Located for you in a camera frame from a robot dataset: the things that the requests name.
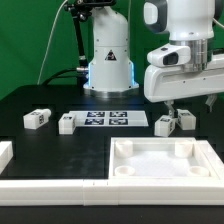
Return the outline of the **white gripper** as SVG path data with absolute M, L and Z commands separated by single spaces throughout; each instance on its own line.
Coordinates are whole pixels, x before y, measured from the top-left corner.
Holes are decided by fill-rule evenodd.
M 190 61 L 187 46 L 166 44 L 149 52 L 147 60 L 150 66 L 145 71 L 144 95 L 150 102 L 165 101 L 171 118 L 175 113 L 172 100 L 208 95 L 205 104 L 211 112 L 215 93 L 224 92 L 224 53 L 213 55 L 206 69 L 197 72 L 183 70 Z

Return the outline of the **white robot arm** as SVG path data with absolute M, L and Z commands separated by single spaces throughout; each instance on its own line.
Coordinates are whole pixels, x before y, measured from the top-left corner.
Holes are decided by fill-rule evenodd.
M 224 53 L 213 50 L 213 25 L 222 0 L 145 0 L 144 23 L 154 33 L 167 33 L 169 43 L 147 55 L 144 96 L 171 107 L 176 99 L 206 95 L 214 104 L 224 92 Z M 120 97 L 138 89 L 128 55 L 128 23 L 104 3 L 92 7 L 94 57 L 88 65 L 84 92 Z

